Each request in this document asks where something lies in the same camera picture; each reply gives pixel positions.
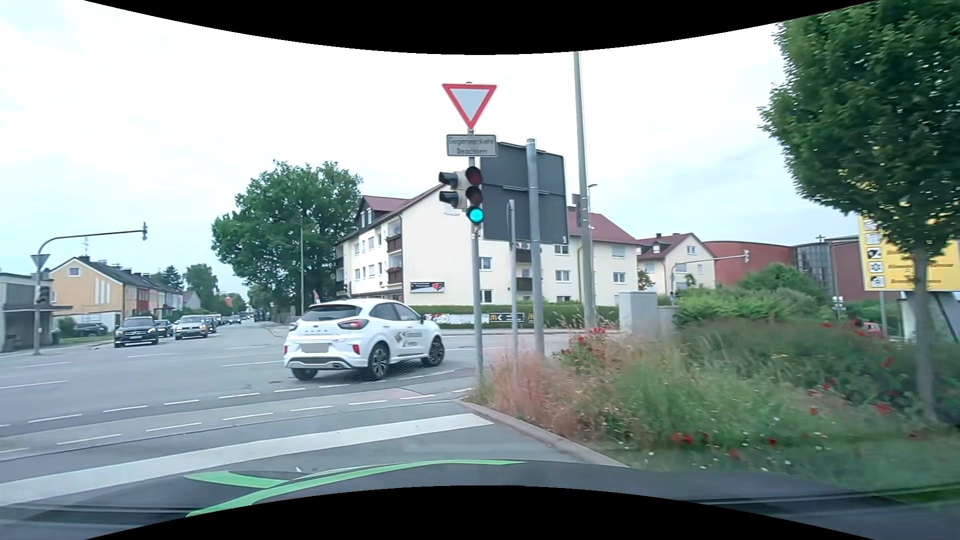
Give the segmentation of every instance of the curb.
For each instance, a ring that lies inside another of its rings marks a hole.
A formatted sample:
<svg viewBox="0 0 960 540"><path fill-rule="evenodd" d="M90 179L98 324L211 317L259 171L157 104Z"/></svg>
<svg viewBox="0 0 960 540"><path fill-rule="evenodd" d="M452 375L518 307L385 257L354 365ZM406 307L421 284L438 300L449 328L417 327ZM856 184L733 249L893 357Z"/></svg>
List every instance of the curb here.
<svg viewBox="0 0 960 540"><path fill-rule="evenodd" d="M579 445L569 439L564 439L556 433L551 433L547 430L542 430L532 424L527 424L521 420L517 420L512 416L508 416L502 412L495 411L490 408L486 408L481 405L472 404L470 402L464 401L464 398L455 400L460 405L465 406L466 408L473 411L477 416L482 416L487 420L496 422L499 424L505 424L509 428L523 433L524 435L545 444L546 446L560 452L561 454L569 455L581 462L589 463L591 465L608 465L611 467L627 467L629 465L624 465L616 459L606 457L599 452L593 451L585 446Z"/></svg>

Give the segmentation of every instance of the yield sign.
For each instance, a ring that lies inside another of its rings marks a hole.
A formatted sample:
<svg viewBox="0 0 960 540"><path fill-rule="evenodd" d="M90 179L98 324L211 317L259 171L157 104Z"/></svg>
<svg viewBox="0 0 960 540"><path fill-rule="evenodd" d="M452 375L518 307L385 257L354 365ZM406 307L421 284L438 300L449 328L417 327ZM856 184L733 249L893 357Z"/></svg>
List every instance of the yield sign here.
<svg viewBox="0 0 960 540"><path fill-rule="evenodd" d="M460 117L467 122L467 129L472 130L490 102L496 85L444 85L444 90Z"/></svg>

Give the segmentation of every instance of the metal pole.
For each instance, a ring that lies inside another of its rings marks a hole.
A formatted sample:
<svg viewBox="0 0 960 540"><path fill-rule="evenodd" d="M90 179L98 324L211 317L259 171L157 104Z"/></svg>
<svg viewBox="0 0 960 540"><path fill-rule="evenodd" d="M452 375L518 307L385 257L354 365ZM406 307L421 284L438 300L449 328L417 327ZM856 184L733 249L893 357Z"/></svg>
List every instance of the metal pole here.
<svg viewBox="0 0 960 540"><path fill-rule="evenodd" d="M520 358L520 332L516 324L516 202L507 201L507 211L510 213L510 328L514 335L514 380L516 380L516 363Z"/></svg>
<svg viewBox="0 0 960 540"><path fill-rule="evenodd" d="M467 130L467 133L473 135L473 130ZM467 164L470 167L476 166L476 159L471 156L467 158ZM477 355L477 383L483 380L483 312L480 308L482 299L480 298L480 226L472 225L470 227L470 250L473 252L473 348Z"/></svg>
<svg viewBox="0 0 960 540"><path fill-rule="evenodd" d="M587 187L587 146L584 141L584 95L580 82L580 51L573 51L573 84L577 105L577 161L580 166L580 241L584 246L584 327L597 327L596 292L593 290L593 235L590 232L590 195Z"/></svg>
<svg viewBox="0 0 960 540"><path fill-rule="evenodd" d="M537 185L537 140L527 139L527 184L530 186L530 259L534 282L534 343L543 346L543 272L540 266L540 188Z"/></svg>

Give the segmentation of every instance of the asphalt road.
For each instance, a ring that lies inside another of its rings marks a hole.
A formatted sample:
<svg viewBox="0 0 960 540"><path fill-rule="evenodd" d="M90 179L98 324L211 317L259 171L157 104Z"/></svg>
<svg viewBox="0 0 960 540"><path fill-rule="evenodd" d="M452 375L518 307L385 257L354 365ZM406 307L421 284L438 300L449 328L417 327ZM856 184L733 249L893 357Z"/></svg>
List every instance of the asphalt road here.
<svg viewBox="0 0 960 540"><path fill-rule="evenodd" d="M157 346L0 357L0 493L69 496L163 471L238 463L310 472L423 459L570 459L452 401L474 384L470 335L446 336L446 359L436 368L409 362L385 380L365 382L351 372L294 379L280 360L284 334L247 323ZM510 338L486 336L486 361L502 358ZM521 340L532 346L532 336ZM566 336L547 335L546 342L557 350ZM289 442L305 434L319 438ZM275 444L266 452L245 446L262 441ZM198 451L215 452L207 461L183 457ZM98 469L90 484L56 476L114 466L140 472L118 477Z"/></svg>

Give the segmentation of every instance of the black suv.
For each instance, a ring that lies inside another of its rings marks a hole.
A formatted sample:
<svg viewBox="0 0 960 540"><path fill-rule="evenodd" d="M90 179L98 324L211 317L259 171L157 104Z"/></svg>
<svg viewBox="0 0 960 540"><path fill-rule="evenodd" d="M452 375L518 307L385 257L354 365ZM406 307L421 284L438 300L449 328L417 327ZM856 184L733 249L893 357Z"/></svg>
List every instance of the black suv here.
<svg viewBox="0 0 960 540"><path fill-rule="evenodd" d="M128 343L160 342L153 317L130 317L124 320L113 336L113 347L123 347Z"/></svg>

